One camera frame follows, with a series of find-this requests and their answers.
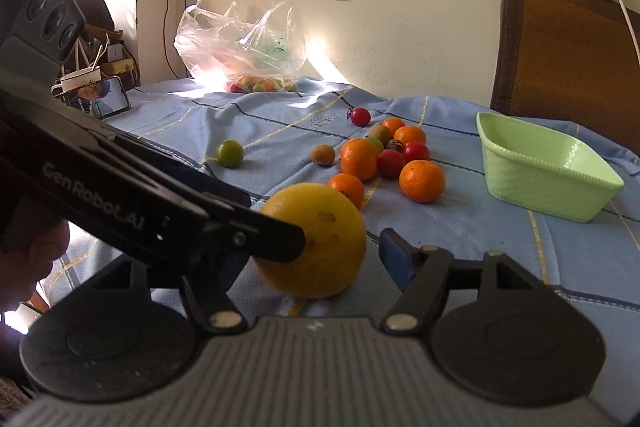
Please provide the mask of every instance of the small box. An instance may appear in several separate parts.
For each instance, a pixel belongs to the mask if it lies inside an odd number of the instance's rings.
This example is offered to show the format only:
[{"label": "small box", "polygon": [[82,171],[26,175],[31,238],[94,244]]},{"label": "small box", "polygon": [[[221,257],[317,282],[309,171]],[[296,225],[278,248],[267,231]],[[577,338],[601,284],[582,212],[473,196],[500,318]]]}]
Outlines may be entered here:
[{"label": "small box", "polygon": [[116,60],[122,60],[122,44],[110,44],[107,46],[107,62],[115,62]]}]

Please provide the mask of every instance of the human hand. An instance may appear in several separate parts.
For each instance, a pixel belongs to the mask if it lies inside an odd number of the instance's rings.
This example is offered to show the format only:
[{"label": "human hand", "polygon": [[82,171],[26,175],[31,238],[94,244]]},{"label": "human hand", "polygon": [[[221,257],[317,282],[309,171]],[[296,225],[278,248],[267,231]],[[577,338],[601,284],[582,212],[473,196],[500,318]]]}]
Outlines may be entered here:
[{"label": "human hand", "polygon": [[20,302],[28,301],[36,283],[51,273],[53,261],[68,246],[69,223],[60,221],[41,232],[29,250],[0,252],[0,312],[13,311]]}]

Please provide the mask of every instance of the metal screw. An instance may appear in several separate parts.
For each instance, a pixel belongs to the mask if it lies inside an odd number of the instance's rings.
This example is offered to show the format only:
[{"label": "metal screw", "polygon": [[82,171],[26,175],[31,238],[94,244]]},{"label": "metal screw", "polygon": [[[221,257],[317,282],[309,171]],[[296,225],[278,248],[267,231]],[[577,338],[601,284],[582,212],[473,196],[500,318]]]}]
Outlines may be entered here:
[{"label": "metal screw", "polygon": [[233,311],[216,312],[209,317],[209,324],[214,328],[235,328],[242,322],[242,315]]},{"label": "metal screw", "polygon": [[236,232],[231,238],[231,242],[238,248],[244,247],[246,243],[246,236],[242,232]]},{"label": "metal screw", "polygon": [[386,318],[386,327],[394,331],[413,330],[418,325],[418,319],[408,313],[397,313]]}]

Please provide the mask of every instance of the orange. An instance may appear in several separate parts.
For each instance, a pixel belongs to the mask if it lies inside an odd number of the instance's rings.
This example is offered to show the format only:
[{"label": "orange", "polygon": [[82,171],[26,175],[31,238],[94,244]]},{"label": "orange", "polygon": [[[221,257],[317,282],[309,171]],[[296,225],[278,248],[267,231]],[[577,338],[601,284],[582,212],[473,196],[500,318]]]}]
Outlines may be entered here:
[{"label": "orange", "polygon": [[357,208],[342,194],[322,184],[299,183],[276,192],[260,211],[305,233],[306,246],[295,261],[255,258],[276,290],[322,299],[354,282],[367,250],[367,230]]},{"label": "orange", "polygon": [[409,142],[427,143],[427,135],[417,125],[405,125],[394,133],[394,140],[407,145]]},{"label": "orange", "polygon": [[336,174],[326,184],[347,196],[355,206],[362,204],[364,185],[356,176],[342,172],[341,174]]},{"label": "orange", "polygon": [[430,203],[444,192],[444,172],[434,162],[414,160],[400,172],[400,190],[417,203]]},{"label": "orange", "polygon": [[392,116],[391,118],[387,118],[385,121],[383,121],[382,125],[384,125],[385,127],[389,127],[389,129],[391,130],[391,134],[393,135],[398,129],[404,127],[404,122],[399,118]]},{"label": "orange", "polygon": [[340,168],[346,174],[356,176],[360,181],[367,181],[376,175],[378,152],[364,138],[347,140],[340,149]]}]

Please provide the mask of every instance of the cherry tomato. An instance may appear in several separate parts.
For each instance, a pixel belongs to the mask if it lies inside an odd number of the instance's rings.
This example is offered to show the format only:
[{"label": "cherry tomato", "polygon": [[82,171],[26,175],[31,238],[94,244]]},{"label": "cherry tomato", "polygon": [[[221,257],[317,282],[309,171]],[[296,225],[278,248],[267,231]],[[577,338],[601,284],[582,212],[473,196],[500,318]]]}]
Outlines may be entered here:
[{"label": "cherry tomato", "polygon": [[347,113],[347,118],[358,127],[364,127],[371,121],[371,115],[364,107],[352,107]]},{"label": "cherry tomato", "polygon": [[398,178],[404,167],[402,153],[393,149],[385,149],[378,156],[378,172],[383,178]]},{"label": "cherry tomato", "polygon": [[428,147],[422,142],[409,142],[404,146],[404,161],[409,163],[414,160],[430,160],[431,153]]}]

